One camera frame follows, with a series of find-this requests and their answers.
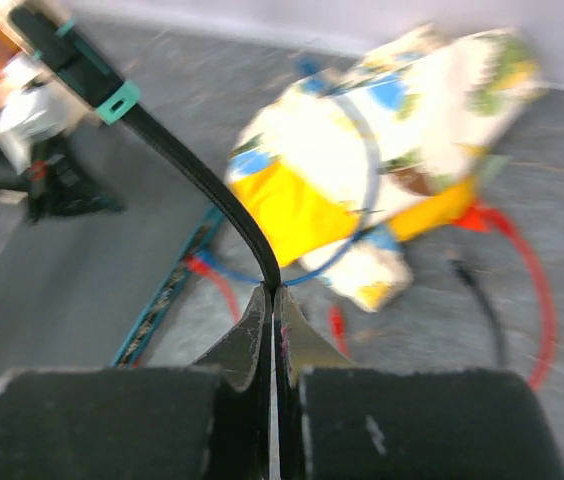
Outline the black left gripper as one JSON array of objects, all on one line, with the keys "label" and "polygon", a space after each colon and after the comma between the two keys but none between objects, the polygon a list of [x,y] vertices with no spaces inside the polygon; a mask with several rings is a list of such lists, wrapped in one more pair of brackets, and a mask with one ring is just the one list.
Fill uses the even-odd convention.
[{"label": "black left gripper", "polygon": [[68,138],[57,135],[33,146],[33,162],[18,173],[0,150],[0,190],[27,196],[28,218],[70,218],[122,212],[115,193],[85,169]]}]

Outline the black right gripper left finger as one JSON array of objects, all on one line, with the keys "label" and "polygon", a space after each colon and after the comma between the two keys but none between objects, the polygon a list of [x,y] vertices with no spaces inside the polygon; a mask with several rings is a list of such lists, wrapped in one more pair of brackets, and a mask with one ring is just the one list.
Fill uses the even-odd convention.
[{"label": "black right gripper left finger", "polygon": [[272,299],[185,367],[11,370],[0,479],[265,479]]}]

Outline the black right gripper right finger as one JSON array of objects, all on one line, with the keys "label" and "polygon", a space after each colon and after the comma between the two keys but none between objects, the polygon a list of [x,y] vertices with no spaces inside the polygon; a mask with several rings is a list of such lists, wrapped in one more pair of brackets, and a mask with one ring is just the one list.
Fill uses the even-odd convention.
[{"label": "black right gripper right finger", "polygon": [[274,331],[283,478],[564,479],[546,415],[519,375],[360,367],[284,287]]}]

